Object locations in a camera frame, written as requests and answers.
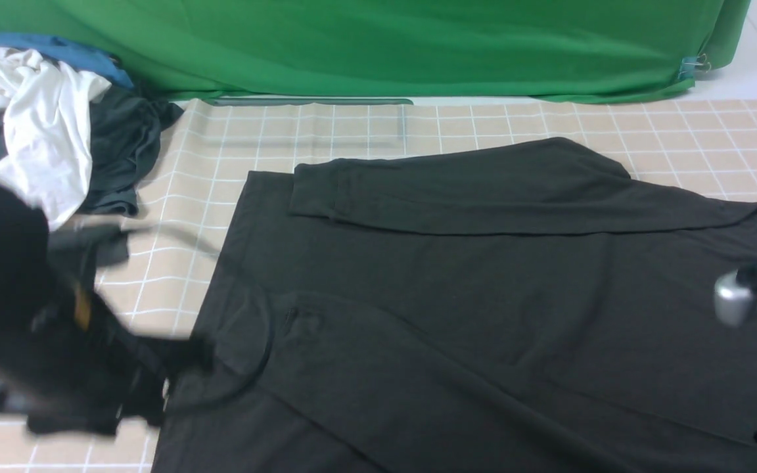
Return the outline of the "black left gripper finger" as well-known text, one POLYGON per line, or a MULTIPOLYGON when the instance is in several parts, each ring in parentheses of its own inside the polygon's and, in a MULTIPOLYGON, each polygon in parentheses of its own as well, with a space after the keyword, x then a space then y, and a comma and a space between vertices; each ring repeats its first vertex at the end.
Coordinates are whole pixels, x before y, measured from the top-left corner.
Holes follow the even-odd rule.
POLYGON ((169 380, 186 373, 210 374, 214 369, 214 343, 206 336, 155 338, 155 354, 169 380))

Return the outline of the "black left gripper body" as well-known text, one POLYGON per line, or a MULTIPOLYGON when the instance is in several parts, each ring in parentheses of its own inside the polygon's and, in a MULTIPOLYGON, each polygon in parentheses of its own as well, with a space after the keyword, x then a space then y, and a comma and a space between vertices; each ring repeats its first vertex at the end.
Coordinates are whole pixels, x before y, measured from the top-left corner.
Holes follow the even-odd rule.
POLYGON ((94 288, 55 265, 0 271, 0 414, 37 435, 114 436, 123 419, 165 421, 166 375, 147 339, 94 288))

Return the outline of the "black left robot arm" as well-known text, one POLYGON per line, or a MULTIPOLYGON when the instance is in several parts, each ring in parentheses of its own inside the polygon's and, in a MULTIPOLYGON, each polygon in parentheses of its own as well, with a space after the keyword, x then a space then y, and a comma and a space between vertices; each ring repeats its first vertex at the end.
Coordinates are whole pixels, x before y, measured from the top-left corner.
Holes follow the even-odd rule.
POLYGON ((160 427, 181 375, 210 373, 212 342, 136 335, 95 288, 128 258, 117 223, 51 231, 43 210, 0 185, 0 414, 36 436, 113 437, 123 419, 160 427))

